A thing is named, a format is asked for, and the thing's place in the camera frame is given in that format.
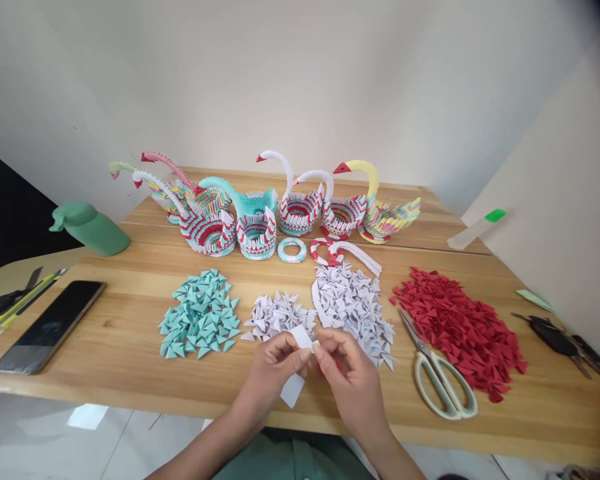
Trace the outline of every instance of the teal origami ring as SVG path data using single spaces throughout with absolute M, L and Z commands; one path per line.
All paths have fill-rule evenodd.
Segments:
M 300 253 L 298 253 L 297 255 L 287 255 L 285 253 L 285 248 L 287 248 L 289 245 L 297 245 L 298 247 L 300 247 Z M 302 260 L 305 259 L 306 256 L 307 246 L 302 240 L 298 238 L 288 237 L 278 244 L 278 257 L 280 257 L 280 260 L 282 261 L 285 261 L 287 263 L 300 263 L 302 262 Z

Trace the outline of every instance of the green shirt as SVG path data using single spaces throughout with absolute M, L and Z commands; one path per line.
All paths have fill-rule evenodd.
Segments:
M 214 480 L 373 480 L 340 437 L 267 428 Z

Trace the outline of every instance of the green water bottle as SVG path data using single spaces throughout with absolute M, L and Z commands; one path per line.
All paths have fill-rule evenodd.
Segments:
M 69 202 L 52 213 L 51 231 L 66 229 L 81 243 L 104 256 L 115 255 L 129 246 L 131 239 L 104 213 L 87 202 Z

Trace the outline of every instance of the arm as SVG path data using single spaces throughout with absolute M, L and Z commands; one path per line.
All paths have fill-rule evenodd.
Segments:
M 210 479 L 259 431 L 249 412 L 234 404 L 147 480 Z
M 232 406 L 146 480 L 212 478 L 264 428 L 285 382 L 294 373 L 307 374 L 310 356 L 311 351 L 300 350 L 288 332 L 260 344 Z
M 340 417 L 384 480 L 425 480 L 425 476 L 389 428 L 378 370 L 351 334 L 318 332 L 316 358 L 331 386 Z M 343 372 L 338 369 L 337 359 Z

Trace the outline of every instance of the pile of teal paper triangles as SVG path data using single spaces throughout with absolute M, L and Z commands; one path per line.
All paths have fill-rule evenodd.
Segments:
M 238 298 L 231 300 L 231 284 L 218 270 L 189 277 L 173 292 L 180 305 L 170 308 L 158 327 L 166 335 L 160 346 L 160 356 L 185 357 L 187 352 L 198 352 L 198 360 L 211 350 L 226 352 L 235 340 L 229 340 L 241 331 L 240 320 L 233 314 Z

